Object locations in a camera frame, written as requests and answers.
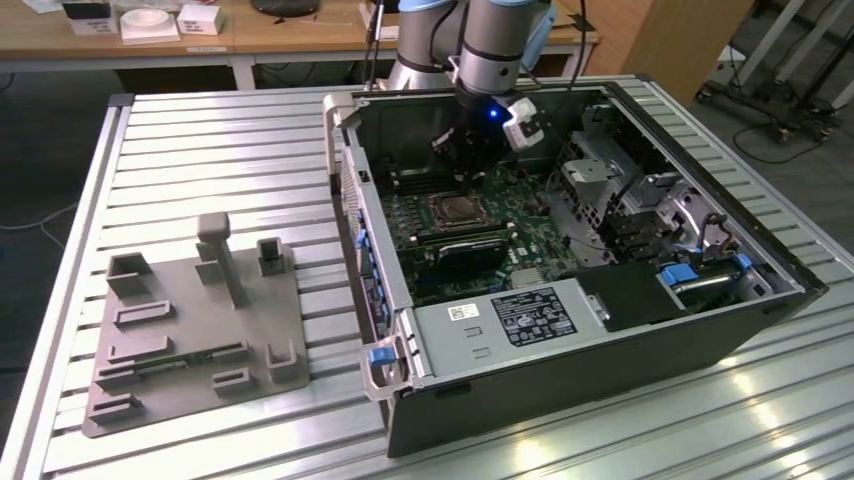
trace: floor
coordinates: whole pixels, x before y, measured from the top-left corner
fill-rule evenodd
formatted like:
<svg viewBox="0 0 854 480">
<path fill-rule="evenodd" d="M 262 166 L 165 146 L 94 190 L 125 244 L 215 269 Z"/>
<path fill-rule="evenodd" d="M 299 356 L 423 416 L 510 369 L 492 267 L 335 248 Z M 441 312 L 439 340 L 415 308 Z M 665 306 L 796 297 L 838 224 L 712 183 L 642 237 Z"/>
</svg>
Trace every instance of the floor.
<svg viewBox="0 0 854 480">
<path fill-rule="evenodd" d="M 774 20 L 746 19 L 736 35 L 737 47 L 748 52 L 758 44 Z M 768 57 L 774 65 L 786 47 L 804 30 L 792 25 Z M 801 72 L 816 72 L 834 46 L 825 42 Z M 291 65 L 269 69 L 263 79 L 269 86 L 334 85 L 347 75 L 347 64 Z M 760 72 L 753 81 L 761 80 Z M 826 86 L 833 98 L 854 76 L 854 60 L 846 59 Z M 809 75 L 796 77 L 796 85 Z M 6 77 L 0 76 L 0 86 Z M 19 74 L 8 90 L 0 92 L 0 224 L 20 225 L 44 218 L 77 201 L 110 95 L 122 93 L 123 85 L 114 72 Z M 765 123 L 762 115 L 716 98 L 692 107 L 692 112 L 713 132 L 732 144 L 742 128 Z M 810 153 L 784 165 L 752 161 L 754 168 L 816 220 L 846 249 L 854 251 L 854 111 L 841 112 L 842 131 Z M 778 145 L 768 132 L 744 135 L 742 145 L 756 156 L 769 160 L 789 157 L 813 146 L 806 140 Z M 65 242 L 74 211 L 61 215 L 46 228 Z M 0 446 L 14 413 L 23 383 L 23 370 L 39 333 L 42 317 L 62 259 L 62 249 L 39 229 L 0 232 Z"/>
</svg>

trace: power supply label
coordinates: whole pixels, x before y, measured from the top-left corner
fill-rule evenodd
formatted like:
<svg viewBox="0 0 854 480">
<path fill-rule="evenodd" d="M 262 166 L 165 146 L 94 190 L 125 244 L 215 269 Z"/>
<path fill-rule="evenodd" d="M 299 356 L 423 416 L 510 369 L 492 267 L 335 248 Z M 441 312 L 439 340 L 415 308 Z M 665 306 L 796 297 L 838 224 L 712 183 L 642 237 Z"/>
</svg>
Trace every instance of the power supply label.
<svg viewBox="0 0 854 480">
<path fill-rule="evenodd" d="M 578 332 L 552 287 L 494 298 L 493 307 L 517 347 Z"/>
</svg>

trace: green circuit board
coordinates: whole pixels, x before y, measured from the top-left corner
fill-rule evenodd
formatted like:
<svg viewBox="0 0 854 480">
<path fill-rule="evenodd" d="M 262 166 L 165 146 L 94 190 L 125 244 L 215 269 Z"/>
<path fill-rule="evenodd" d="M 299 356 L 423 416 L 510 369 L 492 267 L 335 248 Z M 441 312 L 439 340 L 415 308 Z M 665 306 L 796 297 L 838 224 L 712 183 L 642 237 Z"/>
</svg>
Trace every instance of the green circuit board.
<svg viewBox="0 0 854 480">
<path fill-rule="evenodd" d="M 529 175 L 500 167 L 469 195 L 442 192 L 382 199 L 417 306 L 505 291 L 512 288 L 509 278 L 517 270 L 537 268 L 548 282 L 578 268 L 549 216 L 542 197 L 546 181 L 545 174 Z M 414 237 L 427 240 L 414 242 Z M 435 265 L 442 247 L 490 240 L 508 245 L 498 269 L 474 278 L 430 281 L 426 272 Z"/>
</svg>

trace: blue clip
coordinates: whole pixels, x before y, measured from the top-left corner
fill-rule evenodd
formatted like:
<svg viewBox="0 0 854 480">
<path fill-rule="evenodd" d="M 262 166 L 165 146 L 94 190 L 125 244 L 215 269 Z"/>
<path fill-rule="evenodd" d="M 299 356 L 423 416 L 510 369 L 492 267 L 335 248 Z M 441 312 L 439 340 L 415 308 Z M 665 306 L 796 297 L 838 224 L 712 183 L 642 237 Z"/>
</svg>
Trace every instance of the blue clip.
<svg viewBox="0 0 854 480">
<path fill-rule="evenodd" d="M 688 263 L 678 263 L 665 267 L 662 270 L 662 278 L 665 279 L 665 283 L 673 287 L 680 283 L 697 280 L 700 276 Z"/>
<path fill-rule="evenodd" d="M 359 230 L 359 236 L 357 237 L 357 248 L 367 247 L 366 240 L 369 238 L 369 231 L 363 228 Z"/>
<path fill-rule="evenodd" d="M 742 269 L 742 272 L 746 272 L 753 267 L 753 260 L 744 253 L 736 255 L 736 263 L 738 263 L 738 268 Z"/>
<path fill-rule="evenodd" d="M 378 347 L 369 350 L 369 364 L 373 367 L 391 365 L 397 361 L 395 347 Z"/>
</svg>

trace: aluminum table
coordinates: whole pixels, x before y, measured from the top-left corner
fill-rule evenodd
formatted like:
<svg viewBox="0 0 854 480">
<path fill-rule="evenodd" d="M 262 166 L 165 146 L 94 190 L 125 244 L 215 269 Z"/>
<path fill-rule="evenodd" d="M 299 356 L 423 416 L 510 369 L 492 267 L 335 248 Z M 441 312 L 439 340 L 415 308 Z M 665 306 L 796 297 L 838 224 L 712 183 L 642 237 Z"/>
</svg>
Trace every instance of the aluminum table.
<svg viewBox="0 0 854 480">
<path fill-rule="evenodd" d="M 322 98 L 353 87 L 118 97 L 107 112 L 0 478 L 737 478 L 854 470 L 854 261 L 661 88 L 616 80 L 832 286 L 717 366 L 405 458 L 362 391 L 325 171 Z M 110 255 L 195 256 L 195 215 L 233 249 L 295 249 L 309 387 L 89 439 L 81 432 Z"/>
</svg>

